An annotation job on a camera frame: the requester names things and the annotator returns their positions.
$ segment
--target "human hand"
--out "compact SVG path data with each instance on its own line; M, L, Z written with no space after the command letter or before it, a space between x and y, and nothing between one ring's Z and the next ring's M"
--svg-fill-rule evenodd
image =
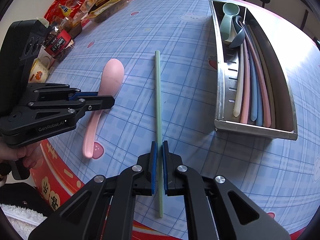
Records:
M0 163L3 161L16 161L20 158L23 158L22 163L26 168L39 168L43 163L40 142L32 143L19 149L11 149L0 137Z

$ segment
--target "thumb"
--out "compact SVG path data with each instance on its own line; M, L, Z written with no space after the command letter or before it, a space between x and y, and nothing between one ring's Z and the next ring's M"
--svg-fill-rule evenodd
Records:
M19 149L9 148L3 138L0 137L0 162L2 160L16 161L27 154L27 149L25 147Z

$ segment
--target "red plastic bag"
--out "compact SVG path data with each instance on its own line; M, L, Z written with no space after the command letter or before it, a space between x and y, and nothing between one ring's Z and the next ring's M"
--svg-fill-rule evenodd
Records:
M44 18L46 18L50 24L54 21L60 24L66 16L73 18L84 1L85 0L55 0L47 10Z

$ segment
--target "metal tray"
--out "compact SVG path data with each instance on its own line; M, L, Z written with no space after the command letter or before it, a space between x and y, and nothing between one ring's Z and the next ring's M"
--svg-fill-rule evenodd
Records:
M239 48L229 49L221 40L219 25L223 17L224 2L209 0L215 37L217 44L218 80L217 103L214 124L216 130L227 130L269 138L296 140L298 138L297 117L291 87L285 72L262 28L255 21L250 10L240 7L239 15L246 24L254 23L254 34L263 52L264 58L269 58L267 68L274 94L276 128L266 128L239 122L240 117L234 117L233 108L236 99L237 76L239 67Z

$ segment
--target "green spoon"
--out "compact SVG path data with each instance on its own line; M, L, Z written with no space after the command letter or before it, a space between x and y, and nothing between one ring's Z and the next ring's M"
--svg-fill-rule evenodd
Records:
M225 3L222 7L224 17L220 24L221 39L226 41L230 36L231 22L234 16L237 16L240 12L239 6L234 3Z

